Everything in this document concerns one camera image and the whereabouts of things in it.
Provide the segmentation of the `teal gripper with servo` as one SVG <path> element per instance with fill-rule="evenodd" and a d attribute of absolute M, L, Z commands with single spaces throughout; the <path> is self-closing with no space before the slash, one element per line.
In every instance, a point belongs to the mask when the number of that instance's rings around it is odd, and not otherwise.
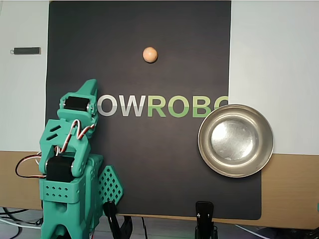
<path fill-rule="evenodd" d="M 97 94 L 98 83 L 96 79 L 87 80 L 75 92 L 65 94 L 60 99 L 57 115 L 66 121 L 80 120 L 82 124 L 97 124 Z"/>

